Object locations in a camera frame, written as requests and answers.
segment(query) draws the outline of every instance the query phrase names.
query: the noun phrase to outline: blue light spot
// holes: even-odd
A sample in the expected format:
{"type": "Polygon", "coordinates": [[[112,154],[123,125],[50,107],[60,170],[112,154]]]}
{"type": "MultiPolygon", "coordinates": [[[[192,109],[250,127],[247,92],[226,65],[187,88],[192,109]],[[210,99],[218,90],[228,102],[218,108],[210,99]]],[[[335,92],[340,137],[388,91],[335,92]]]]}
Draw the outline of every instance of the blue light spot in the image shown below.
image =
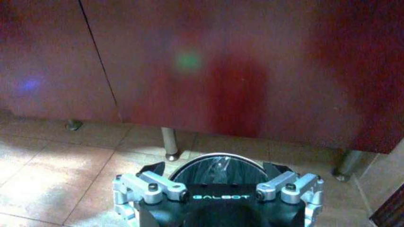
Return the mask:
{"type": "Polygon", "coordinates": [[[20,90],[22,90],[22,91],[31,91],[31,90],[36,89],[39,85],[40,85],[40,82],[39,82],[38,80],[34,80],[34,79],[27,80],[27,81],[22,84],[20,90]]]}

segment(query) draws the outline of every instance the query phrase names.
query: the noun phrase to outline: wooden cabinet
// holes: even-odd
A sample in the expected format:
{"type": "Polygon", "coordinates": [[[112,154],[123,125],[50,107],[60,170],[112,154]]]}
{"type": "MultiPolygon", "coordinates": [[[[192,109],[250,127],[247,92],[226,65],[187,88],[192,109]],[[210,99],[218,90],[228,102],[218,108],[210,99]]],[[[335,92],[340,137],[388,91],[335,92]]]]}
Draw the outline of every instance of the wooden cabinet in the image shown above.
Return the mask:
{"type": "Polygon", "coordinates": [[[0,3],[0,102],[18,115],[119,121],[79,1],[0,3]]]}
{"type": "Polygon", "coordinates": [[[388,153],[404,136],[396,1],[6,4],[15,113],[116,120],[388,153]]]}

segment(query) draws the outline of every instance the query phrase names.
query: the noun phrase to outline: screw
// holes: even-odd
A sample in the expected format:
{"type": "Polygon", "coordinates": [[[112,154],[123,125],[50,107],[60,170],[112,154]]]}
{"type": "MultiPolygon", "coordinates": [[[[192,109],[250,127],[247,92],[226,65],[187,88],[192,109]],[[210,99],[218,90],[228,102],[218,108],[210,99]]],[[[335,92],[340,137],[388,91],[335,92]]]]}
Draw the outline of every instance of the screw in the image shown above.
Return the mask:
{"type": "Polygon", "coordinates": [[[155,192],[159,189],[159,185],[156,183],[150,183],[150,192],[155,192]]]}
{"type": "Polygon", "coordinates": [[[190,192],[187,190],[184,190],[182,192],[182,194],[179,195],[179,200],[183,201],[183,202],[188,202],[190,197],[191,197],[190,192]]]}
{"type": "Polygon", "coordinates": [[[264,194],[263,194],[263,192],[262,191],[256,191],[255,197],[258,198],[259,201],[263,201],[264,200],[264,194]]]}
{"type": "Polygon", "coordinates": [[[296,191],[296,185],[294,183],[287,183],[286,184],[286,189],[291,192],[296,191]]]}

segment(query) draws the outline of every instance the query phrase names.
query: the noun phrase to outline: metal cabinet leg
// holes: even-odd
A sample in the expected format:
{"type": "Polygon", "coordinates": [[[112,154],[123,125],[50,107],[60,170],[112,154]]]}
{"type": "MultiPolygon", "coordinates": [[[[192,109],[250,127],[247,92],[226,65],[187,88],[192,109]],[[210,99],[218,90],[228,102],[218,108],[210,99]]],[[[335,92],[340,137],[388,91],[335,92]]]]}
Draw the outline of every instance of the metal cabinet leg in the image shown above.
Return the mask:
{"type": "Polygon", "coordinates": [[[334,169],[334,176],[339,181],[347,182],[350,180],[363,155],[364,152],[359,150],[348,150],[344,153],[343,161],[334,169]]]}
{"type": "Polygon", "coordinates": [[[80,127],[83,126],[83,122],[74,120],[74,119],[68,119],[68,123],[66,125],[66,128],[71,131],[76,131],[80,127]]]}
{"type": "Polygon", "coordinates": [[[166,158],[168,161],[175,161],[179,159],[176,131],[172,128],[162,127],[162,133],[166,148],[166,158]]]}

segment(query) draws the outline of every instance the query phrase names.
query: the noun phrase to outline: beige tile floor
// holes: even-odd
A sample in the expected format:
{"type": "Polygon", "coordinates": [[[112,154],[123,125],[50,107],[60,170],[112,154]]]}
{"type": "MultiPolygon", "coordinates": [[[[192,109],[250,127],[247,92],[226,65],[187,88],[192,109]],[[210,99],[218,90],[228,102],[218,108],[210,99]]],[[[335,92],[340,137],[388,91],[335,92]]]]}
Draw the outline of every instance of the beige tile floor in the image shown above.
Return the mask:
{"type": "MultiPolygon", "coordinates": [[[[330,174],[340,151],[186,131],[178,137],[184,152],[167,163],[166,175],[210,152],[287,164],[326,180],[318,226],[371,226],[355,184],[338,182],[330,174]]],[[[67,131],[63,121],[0,112],[0,226],[126,226],[112,211],[114,176],[164,161],[164,154],[158,127],[86,122],[79,131],[67,131]]]]}

